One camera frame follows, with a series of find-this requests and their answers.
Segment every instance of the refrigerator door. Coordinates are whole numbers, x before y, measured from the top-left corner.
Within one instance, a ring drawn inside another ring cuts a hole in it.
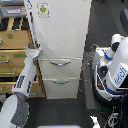
[[[28,17],[32,12],[37,41],[43,48],[40,58],[83,56],[91,0],[24,1]]]

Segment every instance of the robot body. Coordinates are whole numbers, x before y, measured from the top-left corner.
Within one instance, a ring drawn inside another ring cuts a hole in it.
[[[113,99],[120,99],[128,89],[126,86],[128,74],[127,48],[128,38],[124,38],[119,34],[113,35],[111,47],[106,51],[101,48],[104,56],[100,57],[95,66],[93,88],[95,94],[103,102],[111,103]]]

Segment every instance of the label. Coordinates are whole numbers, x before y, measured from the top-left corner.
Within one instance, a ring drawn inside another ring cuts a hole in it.
[[[26,54],[25,53],[21,53],[21,54],[13,54],[14,58],[26,58]]]
[[[1,58],[6,58],[6,56],[5,55],[1,55]]]
[[[13,68],[9,68],[9,70],[11,70],[11,69],[13,69]]]
[[[20,9],[7,10],[9,14],[20,14]]]
[[[123,65],[120,64],[117,71],[115,72],[115,75],[113,76],[113,81],[117,87],[120,87],[127,74],[128,71],[123,67]]]
[[[8,33],[7,36],[9,39],[13,39],[13,35],[11,33]]]

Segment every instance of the white drawer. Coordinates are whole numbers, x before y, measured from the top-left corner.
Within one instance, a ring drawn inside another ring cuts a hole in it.
[[[42,78],[74,78],[80,76],[82,59],[38,61]]]
[[[43,80],[47,99],[77,98],[79,79]]]

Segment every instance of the freezer drawer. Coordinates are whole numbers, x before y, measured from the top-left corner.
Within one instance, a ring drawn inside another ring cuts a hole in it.
[[[44,79],[47,99],[77,98],[79,79]]]
[[[74,78],[80,76],[82,58],[39,60],[42,78]]]
[[[31,0],[30,10],[24,1],[29,18],[32,11],[37,42],[43,48],[40,58],[83,56],[91,0]],[[41,14],[43,8],[49,16]]]

